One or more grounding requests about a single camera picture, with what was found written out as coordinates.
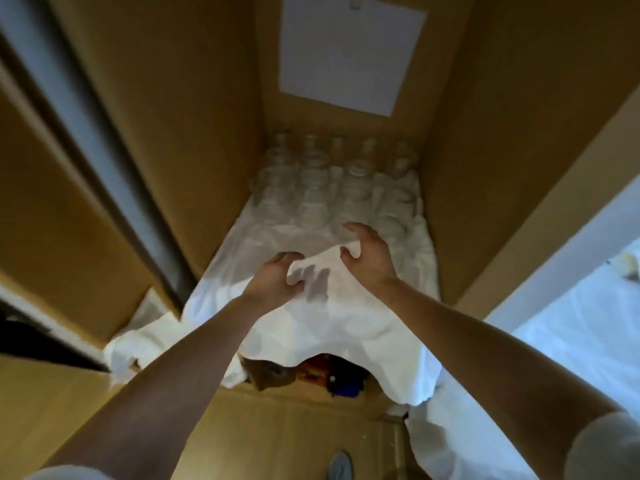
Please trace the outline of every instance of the person's left arm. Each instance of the person's left arm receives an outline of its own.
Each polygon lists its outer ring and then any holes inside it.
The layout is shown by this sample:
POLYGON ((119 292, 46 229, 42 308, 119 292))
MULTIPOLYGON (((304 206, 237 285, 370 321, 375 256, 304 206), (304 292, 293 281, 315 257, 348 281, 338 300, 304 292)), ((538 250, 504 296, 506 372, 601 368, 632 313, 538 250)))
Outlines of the person's left arm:
POLYGON ((211 402, 252 325, 304 290, 287 284, 300 253, 265 263, 238 298, 158 357, 47 462, 95 468, 115 480, 172 476, 187 438, 211 402))

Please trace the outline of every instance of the forearm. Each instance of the forearm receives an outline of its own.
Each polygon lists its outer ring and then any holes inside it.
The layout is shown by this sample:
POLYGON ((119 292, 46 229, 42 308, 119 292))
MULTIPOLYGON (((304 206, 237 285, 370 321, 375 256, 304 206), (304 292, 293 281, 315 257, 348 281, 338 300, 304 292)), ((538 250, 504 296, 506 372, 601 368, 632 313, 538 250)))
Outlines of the forearm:
POLYGON ((116 480, 169 479, 260 304, 231 301, 127 384, 48 466, 96 468, 116 480))
POLYGON ((619 410, 532 347, 398 279, 384 282, 374 294, 478 401, 540 478, 562 478, 577 434, 619 410))

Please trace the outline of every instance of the person's left hand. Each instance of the person's left hand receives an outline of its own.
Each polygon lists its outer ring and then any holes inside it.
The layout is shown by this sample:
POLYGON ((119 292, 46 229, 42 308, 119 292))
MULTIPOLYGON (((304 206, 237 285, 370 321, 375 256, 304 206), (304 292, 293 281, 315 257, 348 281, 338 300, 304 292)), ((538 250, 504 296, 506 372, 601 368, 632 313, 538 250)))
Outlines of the person's left hand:
POLYGON ((258 273, 247 284, 242 296, 251 299, 260 306, 263 315, 283 306, 305 289, 304 281, 299 281, 294 285, 287 283, 289 266, 293 261, 304 258, 304 255, 292 251, 276 254, 262 265, 258 273))

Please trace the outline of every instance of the white sleeve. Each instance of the white sleeve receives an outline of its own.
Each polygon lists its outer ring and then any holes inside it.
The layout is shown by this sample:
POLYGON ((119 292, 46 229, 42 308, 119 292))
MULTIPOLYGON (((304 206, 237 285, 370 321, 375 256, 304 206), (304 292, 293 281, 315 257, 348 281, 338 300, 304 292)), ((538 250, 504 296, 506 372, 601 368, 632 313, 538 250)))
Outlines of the white sleeve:
POLYGON ((45 468, 25 480, 113 480, 111 477, 98 470, 75 465, 61 465, 59 467, 45 468))
POLYGON ((573 442, 564 478, 640 479, 640 424, 626 412, 596 419, 573 442))

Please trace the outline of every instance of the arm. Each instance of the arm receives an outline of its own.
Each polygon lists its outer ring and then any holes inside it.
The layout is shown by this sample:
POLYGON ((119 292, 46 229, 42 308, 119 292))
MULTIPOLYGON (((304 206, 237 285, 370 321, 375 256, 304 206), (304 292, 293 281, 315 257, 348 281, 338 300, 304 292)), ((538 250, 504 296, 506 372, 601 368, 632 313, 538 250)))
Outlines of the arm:
POLYGON ((49 459, 116 480, 169 479, 187 438, 211 402, 252 325, 304 290, 287 284, 299 253, 265 263, 244 293, 158 357, 49 459))
POLYGON ((369 226, 345 227, 360 257, 341 258, 468 391, 541 479, 561 479, 575 437, 620 407, 560 364, 515 337, 457 312, 396 277, 387 244, 369 226))

